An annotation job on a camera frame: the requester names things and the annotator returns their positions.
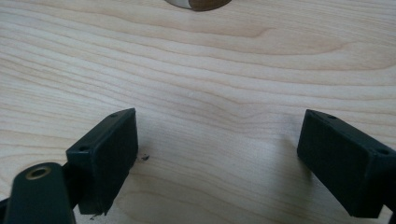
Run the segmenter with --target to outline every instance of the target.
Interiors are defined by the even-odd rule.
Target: black plastic bracket
[[[14,179],[0,202],[0,223],[75,223],[81,214],[107,213],[136,160],[135,110],[109,115],[66,151],[61,167],[47,162]]]
[[[342,120],[306,110],[297,153],[353,217],[395,211],[396,152]]]

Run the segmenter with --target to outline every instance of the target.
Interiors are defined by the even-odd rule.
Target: black plastic block
[[[81,174],[84,180],[78,202],[81,214],[107,213],[134,165],[137,150],[134,109],[109,115],[67,149],[68,172]]]
[[[297,153],[353,217],[378,217],[396,152],[342,120],[306,110]]]

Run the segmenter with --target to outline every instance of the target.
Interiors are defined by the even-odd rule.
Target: small debris
[[[149,155],[148,154],[143,154],[143,155],[137,156],[137,160],[138,161],[147,161],[148,159],[149,159]]]
[[[93,217],[90,218],[90,220],[95,220],[95,217],[99,217],[100,215],[93,215]]]

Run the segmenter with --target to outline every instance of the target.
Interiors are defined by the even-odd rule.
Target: tabletop
[[[134,107],[149,160],[78,223],[389,220],[350,217],[296,148],[306,109],[396,148],[394,0],[3,0],[0,64],[0,199]]]

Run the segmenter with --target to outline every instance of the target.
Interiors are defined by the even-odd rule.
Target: wooden table
[[[298,160],[307,108],[396,147],[394,0],[0,2],[0,195],[106,115],[141,153],[106,217],[78,223],[387,223],[350,217]]]

